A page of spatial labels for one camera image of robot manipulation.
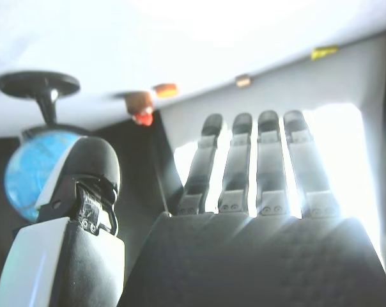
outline orange object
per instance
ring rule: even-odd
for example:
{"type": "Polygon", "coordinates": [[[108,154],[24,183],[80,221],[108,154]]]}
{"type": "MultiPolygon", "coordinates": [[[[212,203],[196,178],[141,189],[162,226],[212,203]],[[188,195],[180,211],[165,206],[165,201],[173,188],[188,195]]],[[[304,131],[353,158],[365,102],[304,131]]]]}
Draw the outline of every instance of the orange object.
{"type": "Polygon", "coordinates": [[[137,113],[134,115],[134,120],[139,125],[150,126],[153,123],[152,113],[137,113]]]}
{"type": "Polygon", "coordinates": [[[179,94],[179,90],[175,83],[164,83],[153,87],[158,98],[170,98],[179,94]]]}

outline globe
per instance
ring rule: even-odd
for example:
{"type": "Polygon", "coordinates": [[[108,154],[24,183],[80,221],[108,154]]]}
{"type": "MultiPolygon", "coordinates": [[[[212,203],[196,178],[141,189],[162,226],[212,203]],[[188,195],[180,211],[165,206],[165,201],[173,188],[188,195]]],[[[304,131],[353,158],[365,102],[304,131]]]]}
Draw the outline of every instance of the globe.
{"type": "Polygon", "coordinates": [[[36,221],[34,206],[52,169],[79,137],[73,132],[47,131],[14,152],[6,167],[4,188],[8,201],[23,218],[36,221]]]}

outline yellow block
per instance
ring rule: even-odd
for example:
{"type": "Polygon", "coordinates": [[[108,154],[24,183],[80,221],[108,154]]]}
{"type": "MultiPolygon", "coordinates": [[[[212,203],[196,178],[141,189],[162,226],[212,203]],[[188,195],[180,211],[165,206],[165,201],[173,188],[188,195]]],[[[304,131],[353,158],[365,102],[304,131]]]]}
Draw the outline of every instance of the yellow block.
{"type": "Polygon", "coordinates": [[[324,56],[328,56],[338,51],[338,46],[328,46],[328,47],[320,47],[315,48],[311,52],[311,61],[315,61],[316,59],[323,58],[324,56]]]}

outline globe stand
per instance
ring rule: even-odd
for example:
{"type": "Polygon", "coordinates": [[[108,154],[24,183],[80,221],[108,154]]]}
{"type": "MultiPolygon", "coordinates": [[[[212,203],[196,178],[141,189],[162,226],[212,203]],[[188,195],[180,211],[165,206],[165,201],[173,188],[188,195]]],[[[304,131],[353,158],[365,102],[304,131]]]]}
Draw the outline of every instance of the globe stand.
{"type": "Polygon", "coordinates": [[[0,76],[0,90],[9,96],[34,99],[48,126],[56,124],[58,98],[79,91],[79,81],[56,72],[17,72],[0,76]]]}

